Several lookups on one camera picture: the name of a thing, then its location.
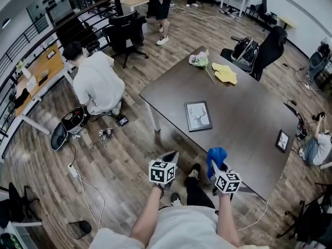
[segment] chair armrest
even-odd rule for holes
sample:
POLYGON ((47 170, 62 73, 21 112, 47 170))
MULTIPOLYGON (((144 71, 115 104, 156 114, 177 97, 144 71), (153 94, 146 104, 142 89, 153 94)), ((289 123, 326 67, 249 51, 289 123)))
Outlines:
POLYGON ((233 62, 233 64, 245 72, 251 72, 251 67, 246 64, 241 64, 241 63, 237 63, 237 62, 233 62))
POLYGON ((236 40, 237 42, 239 42, 241 40, 241 38, 236 37, 236 36, 231 36, 231 39, 236 40))

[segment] white t-shirt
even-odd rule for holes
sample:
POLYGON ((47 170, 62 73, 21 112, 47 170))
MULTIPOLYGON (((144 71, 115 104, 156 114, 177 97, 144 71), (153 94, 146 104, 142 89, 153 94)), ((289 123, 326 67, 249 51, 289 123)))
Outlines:
POLYGON ((332 148, 331 136, 319 134, 317 141, 319 144, 318 152, 316 157, 313 158, 312 162, 314 165, 321 165, 331 151, 332 148))
POLYGON ((122 98, 125 83, 113 70, 114 59, 103 52, 85 58, 74 78, 74 91, 81 104, 93 101, 97 109, 112 109, 122 98))
MULTIPOLYGON (((147 249, 236 248, 217 235, 218 217, 214 211, 205 206, 163 208, 158 212, 156 229, 147 249)), ((98 231, 89 248, 144 249, 145 246, 136 239, 104 228, 98 231)))

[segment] dark brown table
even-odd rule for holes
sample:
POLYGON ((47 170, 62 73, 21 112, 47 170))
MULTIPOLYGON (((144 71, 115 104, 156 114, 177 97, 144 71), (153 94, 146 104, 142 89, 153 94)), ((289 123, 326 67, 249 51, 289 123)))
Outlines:
MULTIPOLYGON (((192 54, 204 50, 200 47, 192 54)), ((269 199, 291 151, 297 117, 265 86, 218 54, 209 55, 211 75, 213 62, 229 65, 237 73, 235 86, 216 77, 213 84, 204 70, 188 63, 188 58, 140 93, 155 130, 160 130, 157 111, 203 150, 223 147, 228 154, 225 162, 240 173, 243 183, 269 199), (212 129, 189 132, 184 104, 195 101, 206 101, 212 129), (275 145, 280 130, 289 136, 285 153, 275 145)))

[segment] ceiling light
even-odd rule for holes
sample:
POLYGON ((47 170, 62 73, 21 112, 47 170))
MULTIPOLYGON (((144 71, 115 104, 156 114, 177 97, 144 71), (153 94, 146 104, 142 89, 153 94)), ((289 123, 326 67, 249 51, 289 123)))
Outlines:
POLYGON ((2 23, 2 28, 4 29, 5 26, 7 26, 9 22, 10 22, 10 19, 5 19, 5 21, 2 23))

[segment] deer antlers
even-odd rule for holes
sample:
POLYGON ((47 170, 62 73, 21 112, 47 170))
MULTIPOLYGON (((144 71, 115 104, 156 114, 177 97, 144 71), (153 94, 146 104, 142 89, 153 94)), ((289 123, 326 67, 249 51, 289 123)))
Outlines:
POLYGON ((193 114, 192 108, 189 109, 189 113, 190 113, 191 116, 193 116, 193 118, 198 120, 198 119, 201 119, 204 115, 206 115, 206 110, 203 107, 201 107, 201 110, 202 110, 203 114, 202 115, 199 114, 199 117, 197 117, 196 115, 193 114))

